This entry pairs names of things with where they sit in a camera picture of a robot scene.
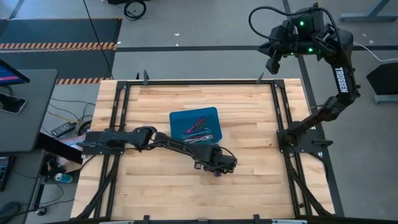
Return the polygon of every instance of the gray floor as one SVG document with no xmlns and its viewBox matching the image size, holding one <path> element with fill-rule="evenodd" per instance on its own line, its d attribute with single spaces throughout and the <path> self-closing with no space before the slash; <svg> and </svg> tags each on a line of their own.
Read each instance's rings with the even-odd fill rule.
<svg viewBox="0 0 398 224">
<path fill-rule="evenodd" d="M 92 17 L 123 16 L 121 7 L 100 0 L 86 0 Z M 11 14 L 16 0 L 0 2 L 0 17 Z M 292 11 L 311 6 L 314 0 L 290 0 Z M 330 10 L 338 20 L 340 13 L 365 12 L 376 0 L 322 0 L 321 6 Z M 266 40 L 254 34 L 247 22 L 249 12 L 258 6 L 274 6 L 284 10 L 280 0 L 152 0 L 147 2 L 147 14 L 140 20 L 123 20 L 119 36 L 120 47 L 161 47 L 201 45 L 260 45 Z M 398 12 L 398 1 L 392 1 L 383 12 Z M 18 18 L 87 17 L 82 1 L 78 0 L 25 0 Z M 262 11 L 254 16 L 254 25 L 264 33 L 285 19 L 273 12 Z M 398 22 L 381 24 L 341 24 L 354 34 L 360 44 L 398 45 Z M 398 51 L 375 52 L 380 58 L 397 58 Z M 117 53 L 113 66 L 115 79 L 135 78 L 146 69 L 151 78 L 257 78 L 266 69 L 267 57 L 256 51 L 207 52 L 126 52 Z M 306 57 L 313 91 L 318 104 L 336 94 L 330 67 L 315 57 Z M 355 104 L 341 114 L 338 120 L 323 125 L 330 147 L 333 169 L 336 174 L 341 202 L 347 217 L 398 220 L 398 179 L 395 178 L 396 127 L 398 104 L 374 105 L 373 89 L 366 75 L 380 65 L 367 52 L 354 52 L 353 65 L 357 82 L 362 84 L 361 94 Z M 281 62 L 278 78 L 301 78 L 295 58 Z M 53 97 L 64 100 L 94 102 L 98 85 L 56 86 Z M 81 115 L 83 104 L 59 103 Z M 51 112 L 69 116 L 62 111 Z M 64 121 L 46 116 L 44 127 L 49 130 Z M 67 190 L 61 200 L 74 197 L 75 185 L 64 185 Z M 59 189 L 50 185 L 43 201 L 57 197 Z M 29 215 L 28 223 L 66 220 L 71 203 L 49 209 L 44 217 Z"/>
</svg>

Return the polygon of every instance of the phone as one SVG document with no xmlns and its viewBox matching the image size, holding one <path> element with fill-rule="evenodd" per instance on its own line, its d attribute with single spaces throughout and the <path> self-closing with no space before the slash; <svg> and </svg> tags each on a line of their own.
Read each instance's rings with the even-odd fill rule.
<svg viewBox="0 0 398 224">
<path fill-rule="evenodd" d="M 19 114 L 24 109 L 27 100 L 0 93 L 0 111 Z"/>
</svg>

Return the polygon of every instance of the blue tray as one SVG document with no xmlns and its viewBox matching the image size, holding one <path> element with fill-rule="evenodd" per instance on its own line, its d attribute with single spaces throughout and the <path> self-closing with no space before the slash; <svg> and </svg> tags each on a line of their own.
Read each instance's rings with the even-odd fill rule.
<svg viewBox="0 0 398 224">
<path fill-rule="evenodd" d="M 215 107 L 172 112 L 170 126 L 173 138 L 192 144 L 217 143 L 223 137 Z"/>
</svg>

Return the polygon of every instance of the wooden table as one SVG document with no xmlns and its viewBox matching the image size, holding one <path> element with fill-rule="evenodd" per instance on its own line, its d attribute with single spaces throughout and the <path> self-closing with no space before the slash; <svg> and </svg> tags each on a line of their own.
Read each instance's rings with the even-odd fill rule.
<svg viewBox="0 0 398 224">
<path fill-rule="evenodd" d="M 284 81 L 293 120 L 301 120 L 308 116 L 301 81 Z M 92 131 L 109 126 L 115 89 L 116 81 L 101 82 Z M 211 106 L 217 108 L 220 118 L 220 145 L 238 158 L 235 172 L 216 178 L 194 169 L 190 157 L 162 148 L 126 151 L 119 165 L 112 220 L 142 220 L 144 215 L 150 215 L 151 220 L 252 219 L 253 214 L 261 218 L 294 217 L 275 133 L 278 126 L 270 85 L 133 86 L 126 131 L 151 125 L 170 134 L 170 112 Z M 102 161 L 103 156 L 96 156 L 82 170 L 72 217 L 97 191 Z M 302 164 L 308 188 L 333 213 L 323 164 L 308 154 L 302 154 Z M 302 201 L 301 191 L 297 192 Z"/>
</svg>

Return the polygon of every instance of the keyboard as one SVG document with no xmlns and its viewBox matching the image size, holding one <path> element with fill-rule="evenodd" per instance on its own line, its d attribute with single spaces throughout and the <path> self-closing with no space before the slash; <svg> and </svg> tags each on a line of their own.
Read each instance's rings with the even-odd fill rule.
<svg viewBox="0 0 398 224">
<path fill-rule="evenodd" d="M 11 171 L 14 157 L 2 156 L 0 157 L 0 192 L 6 188 L 7 179 Z"/>
</svg>

